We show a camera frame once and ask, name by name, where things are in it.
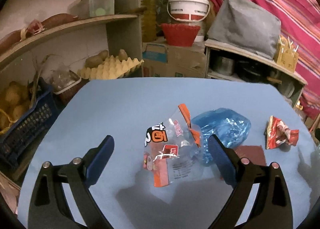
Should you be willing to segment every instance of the blue tabletop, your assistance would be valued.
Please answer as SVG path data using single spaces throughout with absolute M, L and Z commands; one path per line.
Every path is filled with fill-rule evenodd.
M 152 173 L 141 170 L 147 128 L 167 120 L 180 103 L 187 105 L 191 117 L 221 107 L 244 115 L 252 127 L 243 145 L 265 148 L 264 131 L 271 115 L 300 130 L 296 147 L 265 150 L 267 165 L 276 161 L 284 173 L 296 228 L 320 195 L 318 156 L 307 128 L 271 85 L 194 78 L 94 80 L 84 86 L 33 157 L 21 189 L 19 220 L 27 226 L 32 190 L 44 161 L 69 163 L 109 134 L 115 150 L 90 192 L 115 229 L 208 228 L 232 191 L 213 175 L 212 167 L 205 168 L 199 181 L 163 188 L 154 188 Z M 64 185 L 64 190 L 75 220 L 83 223 L 70 187 Z M 238 224 L 249 216 L 256 191 L 255 186 Z

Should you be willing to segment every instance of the white wall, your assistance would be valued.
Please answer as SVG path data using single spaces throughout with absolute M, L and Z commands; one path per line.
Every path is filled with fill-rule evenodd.
M 68 6 L 75 0 L 8 0 L 0 11 L 0 39 L 8 33 L 21 29 L 33 19 L 43 21 L 58 13 L 67 13 Z M 60 63 L 70 65 L 77 71 L 83 66 L 78 61 L 92 56 L 108 48 L 105 25 L 85 28 L 51 39 L 22 54 L 0 72 L 0 90 L 10 81 L 20 81 L 26 84 L 33 79 L 35 73 L 32 57 L 38 57 L 38 62 L 47 54 L 57 54 L 47 61 L 44 77 L 50 75 L 51 69 L 56 69 Z

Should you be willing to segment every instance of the gray bag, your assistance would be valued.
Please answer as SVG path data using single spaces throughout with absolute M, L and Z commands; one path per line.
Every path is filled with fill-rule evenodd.
M 273 59 L 280 29 L 276 16 L 250 0 L 224 0 L 208 36 Z

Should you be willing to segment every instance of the plastic bottle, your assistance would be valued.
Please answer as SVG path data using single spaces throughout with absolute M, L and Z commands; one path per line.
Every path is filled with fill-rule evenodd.
M 141 17 L 142 42 L 156 40 L 156 4 L 155 0 L 141 0 L 141 6 L 146 6 Z

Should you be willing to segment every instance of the pink blanket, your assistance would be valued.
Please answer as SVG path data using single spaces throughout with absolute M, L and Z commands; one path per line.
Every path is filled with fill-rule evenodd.
M 281 20 L 281 32 L 299 45 L 296 71 L 308 81 L 301 103 L 308 116 L 320 112 L 320 7 L 316 0 L 251 0 Z M 212 0 L 218 12 L 223 0 Z

